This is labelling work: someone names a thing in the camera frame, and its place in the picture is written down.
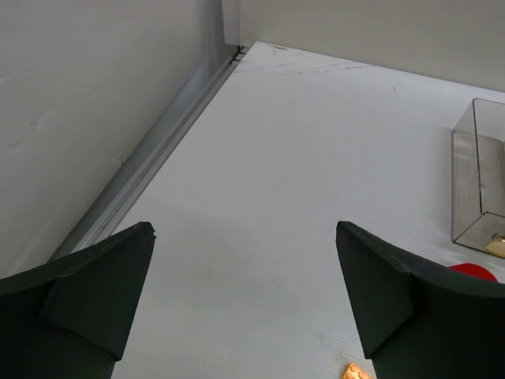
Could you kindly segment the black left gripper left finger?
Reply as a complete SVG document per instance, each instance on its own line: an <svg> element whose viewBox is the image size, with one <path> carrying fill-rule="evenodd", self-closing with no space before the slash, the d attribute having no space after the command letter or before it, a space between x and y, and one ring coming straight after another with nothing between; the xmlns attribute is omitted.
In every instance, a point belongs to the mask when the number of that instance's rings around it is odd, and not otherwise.
<svg viewBox="0 0 505 379"><path fill-rule="evenodd" d="M1 280L3 378L109 378L122 360L155 230L137 223Z"/></svg>

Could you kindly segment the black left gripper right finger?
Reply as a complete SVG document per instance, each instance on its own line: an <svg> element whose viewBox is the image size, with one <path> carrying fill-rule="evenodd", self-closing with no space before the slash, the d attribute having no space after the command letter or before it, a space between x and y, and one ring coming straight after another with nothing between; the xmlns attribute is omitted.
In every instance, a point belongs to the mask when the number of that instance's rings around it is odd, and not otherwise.
<svg viewBox="0 0 505 379"><path fill-rule="evenodd" d="M502 378L504 285L439 265L349 221L336 249L378 378Z"/></svg>

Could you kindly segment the large red lego assembly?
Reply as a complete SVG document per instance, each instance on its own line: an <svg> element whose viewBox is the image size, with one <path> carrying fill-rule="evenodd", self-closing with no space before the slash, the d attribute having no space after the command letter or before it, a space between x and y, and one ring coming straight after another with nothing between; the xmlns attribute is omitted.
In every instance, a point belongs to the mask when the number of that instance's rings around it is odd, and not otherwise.
<svg viewBox="0 0 505 379"><path fill-rule="evenodd" d="M492 272L474 263L461 263L457 265L452 265L450 266L450 269L468 276L476 277L481 280L492 281L495 283L499 282Z"/></svg>

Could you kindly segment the small orange lego brick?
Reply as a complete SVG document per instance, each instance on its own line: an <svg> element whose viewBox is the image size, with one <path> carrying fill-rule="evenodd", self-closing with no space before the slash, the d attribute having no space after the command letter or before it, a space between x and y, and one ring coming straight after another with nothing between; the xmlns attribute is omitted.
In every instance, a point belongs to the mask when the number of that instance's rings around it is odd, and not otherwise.
<svg viewBox="0 0 505 379"><path fill-rule="evenodd" d="M349 363L342 372L342 379L372 379L361 367L354 363Z"/></svg>

